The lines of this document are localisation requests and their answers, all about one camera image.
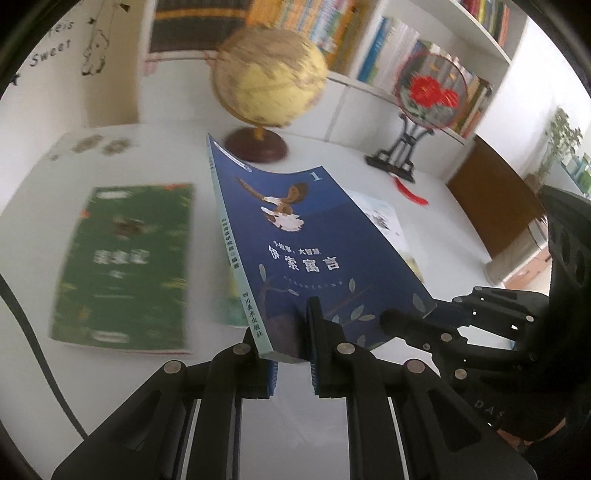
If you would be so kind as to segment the yellow desk globe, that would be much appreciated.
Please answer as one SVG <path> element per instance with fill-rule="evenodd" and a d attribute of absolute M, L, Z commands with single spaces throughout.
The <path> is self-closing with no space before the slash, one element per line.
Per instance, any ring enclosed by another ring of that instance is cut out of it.
<path fill-rule="evenodd" d="M 270 163 L 287 157 L 277 129 L 318 104 L 328 65 L 322 51 L 294 31 L 245 27 L 226 39 L 211 69 L 213 93 L 224 110 L 245 123 L 223 140 L 238 158 Z"/>

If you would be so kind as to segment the green yellow flower book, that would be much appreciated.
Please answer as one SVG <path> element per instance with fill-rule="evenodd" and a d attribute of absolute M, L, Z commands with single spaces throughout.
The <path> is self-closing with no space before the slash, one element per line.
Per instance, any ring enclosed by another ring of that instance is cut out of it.
<path fill-rule="evenodd" d="M 247 327 L 245 309 L 228 265 L 215 273 L 212 296 L 216 323 L 235 328 Z"/>

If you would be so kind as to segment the embroidered round fan on stand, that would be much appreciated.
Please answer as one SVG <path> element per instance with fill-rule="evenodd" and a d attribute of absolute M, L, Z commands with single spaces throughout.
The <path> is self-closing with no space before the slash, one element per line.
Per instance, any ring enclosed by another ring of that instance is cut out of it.
<path fill-rule="evenodd" d="M 468 84 L 460 67 L 451 59 L 421 52 L 404 64 L 394 84 L 394 97 L 401 110 L 401 133 L 390 148 L 367 155 L 365 161 L 413 183 L 412 157 L 417 145 L 459 119 L 468 100 Z"/>

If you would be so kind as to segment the white blue book row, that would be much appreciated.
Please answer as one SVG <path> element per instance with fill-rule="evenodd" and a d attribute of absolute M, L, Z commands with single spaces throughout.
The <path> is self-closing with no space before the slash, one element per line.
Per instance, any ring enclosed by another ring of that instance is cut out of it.
<path fill-rule="evenodd" d="M 494 91 L 491 82 L 394 17 L 380 20 L 356 80 L 394 96 L 421 125 L 450 128 L 463 138 L 476 129 Z"/>

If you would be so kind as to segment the dark blue bird book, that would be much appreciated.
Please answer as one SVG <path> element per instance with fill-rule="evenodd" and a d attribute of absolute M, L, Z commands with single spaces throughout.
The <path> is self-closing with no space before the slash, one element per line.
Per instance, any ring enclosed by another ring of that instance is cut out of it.
<path fill-rule="evenodd" d="M 310 357 L 307 302 L 346 341 L 376 348 L 391 338 L 387 309 L 420 318 L 436 307 L 404 257 L 325 168 L 271 173 L 209 138 L 209 165 L 239 298 L 263 358 Z"/>

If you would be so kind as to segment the red tassel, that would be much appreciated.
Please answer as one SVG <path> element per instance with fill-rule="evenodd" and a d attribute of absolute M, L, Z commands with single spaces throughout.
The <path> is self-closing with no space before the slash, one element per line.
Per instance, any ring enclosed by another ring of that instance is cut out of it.
<path fill-rule="evenodd" d="M 420 205 L 420 206 L 428 206 L 429 205 L 430 202 L 426 198 L 423 198 L 423 197 L 415 194 L 414 192 L 412 192 L 410 190 L 410 188 L 407 187 L 398 176 L 394 176 L 393 181 L 394 181 L 394 184 L 396 185 L 398 191 L 407 200 L 413 202 L 414 204 Z"/>

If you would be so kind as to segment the yellow meadow rabbit book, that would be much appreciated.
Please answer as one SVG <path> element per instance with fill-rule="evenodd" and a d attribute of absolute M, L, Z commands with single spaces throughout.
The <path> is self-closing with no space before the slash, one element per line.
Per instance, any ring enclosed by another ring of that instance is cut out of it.
<path fill-rule="evenodd" d="M 346 193 L 349 195 L 349 198 L 356 203 L 356 206 L 366 214 L 376 228 L 387 238 L 391 246 L 397 250 L 419 280 L 424 282 L 424 276 L 416 259 L 411 254 L 410 247 L 394 207 L 387 202 L 360 192 L 347 190 Z"/>

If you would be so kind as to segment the white bookshelf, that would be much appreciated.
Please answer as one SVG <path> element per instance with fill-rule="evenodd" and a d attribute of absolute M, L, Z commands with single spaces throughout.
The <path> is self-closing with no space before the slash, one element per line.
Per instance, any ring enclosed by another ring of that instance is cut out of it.
<path fill-rule="evenodd" d="M 144 123 L 204 119 L 242 127 L 219 103 L 211 82 L 218 47 L 235 19 L 186 2 L 155 6 L 144 27 L 139 79 Z M 394 84 L 417 52 L 454 60 L 468 87 L 461 117 L 429 140 L 458 151 L 502 84 L 527 17 L 511 1 L 254 1 L 242 22 L 298 28 L 325 55 L 329 73 L 317 104 L 284 128 L 288 134 L 359 150 L 390 141 L 401 126 Z"/>

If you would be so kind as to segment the beige thermos bottle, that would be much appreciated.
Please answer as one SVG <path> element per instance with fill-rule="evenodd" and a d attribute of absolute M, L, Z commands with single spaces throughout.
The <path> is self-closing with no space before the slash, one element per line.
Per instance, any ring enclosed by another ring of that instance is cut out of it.
<path fill-rule="evenodd" d="M 550 264 L 548 245 L 530 237 L 515 240 L 484 266 L 487 280 L 501 288 L 524 290 Z"/>

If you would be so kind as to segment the yellow orange book row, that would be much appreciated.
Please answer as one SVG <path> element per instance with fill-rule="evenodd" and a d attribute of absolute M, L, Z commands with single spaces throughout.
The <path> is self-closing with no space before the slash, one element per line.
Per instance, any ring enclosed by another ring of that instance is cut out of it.
<path fill-rule="evenodd" d="M 345 73 L 370 1 L 252 1 L 246 25 L 300 33 L 321 50 L 329 70 Z"/>

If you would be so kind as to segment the green beetle insect book 02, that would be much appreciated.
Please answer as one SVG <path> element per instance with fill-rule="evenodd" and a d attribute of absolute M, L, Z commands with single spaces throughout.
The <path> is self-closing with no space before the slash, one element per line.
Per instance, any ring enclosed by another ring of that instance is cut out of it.
<path fill-rule="evenodd" d="M 190 184 L 97 187 L 64 259 L 51 339 L 142 353 L 186 351 Z"/>

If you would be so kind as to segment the glass vase with dried flowers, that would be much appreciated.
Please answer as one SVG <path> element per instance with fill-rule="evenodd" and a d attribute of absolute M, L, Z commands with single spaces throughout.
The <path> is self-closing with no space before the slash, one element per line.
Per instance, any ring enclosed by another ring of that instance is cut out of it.
<path fill-rule="evenodd" d="M 575 154 L 583 135 L 580 128 L 570 125 L 569 115 L 558 107 L 545 130 L 545 138 L 546 147 L 537 170 L 526 177 L 526 184 L 535 194 L 542 188 L 552 166 Z"/>

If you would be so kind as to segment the black book set row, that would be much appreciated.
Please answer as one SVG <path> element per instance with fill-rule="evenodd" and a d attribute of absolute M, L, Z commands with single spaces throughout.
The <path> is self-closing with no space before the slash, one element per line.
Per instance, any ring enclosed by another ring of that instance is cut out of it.
<path fill-rule="evenodd" d="M 249 0 L 161 0 L 152 21 L 150 53 L 216 50 L 245 25 Z"/>

